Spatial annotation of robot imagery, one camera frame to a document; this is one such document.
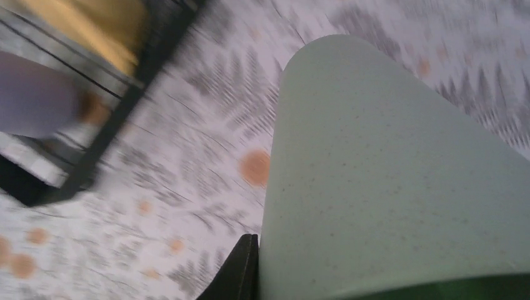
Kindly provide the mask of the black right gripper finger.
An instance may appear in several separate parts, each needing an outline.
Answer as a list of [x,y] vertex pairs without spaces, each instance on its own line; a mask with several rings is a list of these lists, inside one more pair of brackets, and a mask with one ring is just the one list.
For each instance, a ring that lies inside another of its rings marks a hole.
[[257,299],[258,258],[258,235],[242,235],[197,300]]

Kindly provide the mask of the light green plastic cup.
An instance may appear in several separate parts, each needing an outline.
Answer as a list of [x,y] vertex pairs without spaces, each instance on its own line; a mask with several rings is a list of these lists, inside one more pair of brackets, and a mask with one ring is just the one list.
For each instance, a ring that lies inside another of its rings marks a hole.
[[282,75],[261,299],[528,299],[529,161],[369,43]]

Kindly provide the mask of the lavender plastic cup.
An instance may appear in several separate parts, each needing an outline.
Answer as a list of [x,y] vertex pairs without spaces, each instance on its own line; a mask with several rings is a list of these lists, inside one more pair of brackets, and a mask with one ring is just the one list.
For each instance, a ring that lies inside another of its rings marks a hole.
[[62,72],[1,51],[1,132],[46,138],[78,120],[81,91]]

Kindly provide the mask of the yellow mug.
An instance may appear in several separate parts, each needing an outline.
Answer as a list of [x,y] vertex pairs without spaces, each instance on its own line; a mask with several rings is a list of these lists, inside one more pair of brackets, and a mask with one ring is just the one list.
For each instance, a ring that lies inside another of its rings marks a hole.
[[150,13],[142,1],[19,1],[67,38],[132,76],[146,42]]

